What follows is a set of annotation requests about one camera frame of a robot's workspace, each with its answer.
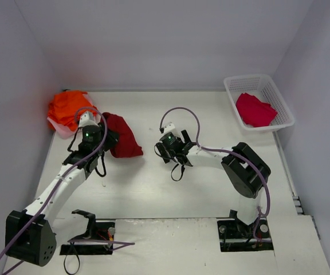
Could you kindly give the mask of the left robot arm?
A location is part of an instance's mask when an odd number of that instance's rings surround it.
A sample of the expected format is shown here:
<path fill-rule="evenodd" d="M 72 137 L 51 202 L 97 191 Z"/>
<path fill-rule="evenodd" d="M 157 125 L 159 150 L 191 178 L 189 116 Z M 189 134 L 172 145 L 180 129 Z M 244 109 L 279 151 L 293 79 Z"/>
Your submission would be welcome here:
<path fill-rule="evenodd" d="M 91 175 L 98 163 L 104 161 L 105 152 L 119 141 L 119 133 L 106 129 L 104 123 L 81 127 L 82 140 L 76 150 L 69 149 L 57 176 L 50 185 L 25 209 L 13 210 L 6 219 L 4 254 L 37 266 L 45 266 L 57 246 L 79 236 L 87 241 L 96 234 L 95 215 L 75 210 L 85 220 L 80 221 L 75 232 L 55 229 L 53 223 L 58 213 Z"/>

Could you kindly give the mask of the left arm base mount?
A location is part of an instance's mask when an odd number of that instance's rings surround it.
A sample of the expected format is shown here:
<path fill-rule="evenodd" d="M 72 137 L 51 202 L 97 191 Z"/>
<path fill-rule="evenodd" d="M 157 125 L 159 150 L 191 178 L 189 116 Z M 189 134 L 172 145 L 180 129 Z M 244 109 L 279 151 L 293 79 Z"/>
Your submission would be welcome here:
<path fill-rule="evenodd" d="M 84 217 L 84 232 L 75 234 L 60 246 L 60 255 L 65 256 L 63 267 L 66 274 L 77 274 L 81 267 L 80 256 L 111 256 L 114 251 L 115 222 L 97 221 L 96 215 L 84 210 L 73 210 L 74 218 Z M 75 270 L 69 270 L 68 257 L 77 261 Z"/>

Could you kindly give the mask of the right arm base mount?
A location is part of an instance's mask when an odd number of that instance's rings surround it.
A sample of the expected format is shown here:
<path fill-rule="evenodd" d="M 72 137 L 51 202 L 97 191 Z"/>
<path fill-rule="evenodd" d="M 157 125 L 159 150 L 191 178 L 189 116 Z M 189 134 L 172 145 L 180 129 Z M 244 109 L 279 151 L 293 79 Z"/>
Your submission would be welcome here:
<path fill-rule="evenodd" d="M 217 220 L 219 248 L 222 253 L 260 252 L 274 250 L 272 236 L 266 218 L 245 225 L 237 218 L 237 212 L 230 211 L 231 217 Z"/>

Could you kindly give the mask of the red t shirt in basket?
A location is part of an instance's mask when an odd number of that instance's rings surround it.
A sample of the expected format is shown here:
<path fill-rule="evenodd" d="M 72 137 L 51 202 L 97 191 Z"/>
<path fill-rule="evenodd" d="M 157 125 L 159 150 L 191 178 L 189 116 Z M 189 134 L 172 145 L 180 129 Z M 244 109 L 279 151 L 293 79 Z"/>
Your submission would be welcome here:
<path fill-rule="evenodd" d="M 236 108 L 243 122 L 252 127 L 267 127 L 278 115 L 269 103 L 248 93 L 239 96 Z"/>

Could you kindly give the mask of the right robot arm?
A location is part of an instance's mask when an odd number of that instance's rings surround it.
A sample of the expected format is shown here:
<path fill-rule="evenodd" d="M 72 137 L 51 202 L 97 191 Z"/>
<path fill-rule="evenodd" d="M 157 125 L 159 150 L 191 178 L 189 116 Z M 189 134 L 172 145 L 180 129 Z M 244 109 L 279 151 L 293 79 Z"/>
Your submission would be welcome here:
<path fill-rule="evenodd" d="M 211 167 L 224 170 L 229 182 L 239 193 L 235 211 L 235 229 L 248 236 L 256 229 L 255 220 L 260 207 L 260 191 L 271 174 L 269 166 L 244 142 L 229 150 L 199 148 L 189 138 L 187 131 L 181 134 L 175 129 L 161 129 L 162 137 L 155 144 L 165 163 L 173 161 L 184 170 L 186 167 Z"/>

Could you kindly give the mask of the white plastic basket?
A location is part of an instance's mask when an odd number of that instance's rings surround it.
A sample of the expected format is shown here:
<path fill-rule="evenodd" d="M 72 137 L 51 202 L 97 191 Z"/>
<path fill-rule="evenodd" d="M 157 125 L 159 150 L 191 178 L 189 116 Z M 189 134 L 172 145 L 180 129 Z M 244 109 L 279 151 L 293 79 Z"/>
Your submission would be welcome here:
<path fill-rule="evenodd" d="M 239 127 L 247 133 L 276 132 L 294 125 L 295 119 L 272 78 L 267 74 L 246 74 L 227 77 L 223 80 L 234 116 Z M 268 126 L 252 127 L 245 124 L 237 111 L 236 102 L 240 95 L 248 93 L 262 102 L 268 103 L 277 111 L 277 116 Z"/>

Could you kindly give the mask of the dark red t shirt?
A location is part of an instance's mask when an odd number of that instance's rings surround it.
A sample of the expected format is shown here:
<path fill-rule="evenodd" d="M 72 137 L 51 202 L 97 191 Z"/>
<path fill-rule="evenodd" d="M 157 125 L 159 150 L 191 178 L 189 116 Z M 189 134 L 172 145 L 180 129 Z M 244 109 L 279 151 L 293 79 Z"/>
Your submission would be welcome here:
<path fill-rule="evenodd" d="M 138 145 L 135 136 L 123 117 L 104 112 L 108 129 L 119 134 L 116 145 L 110 149 L 114 158 L 134 158 L 143 156 L 142 147 Z"/>

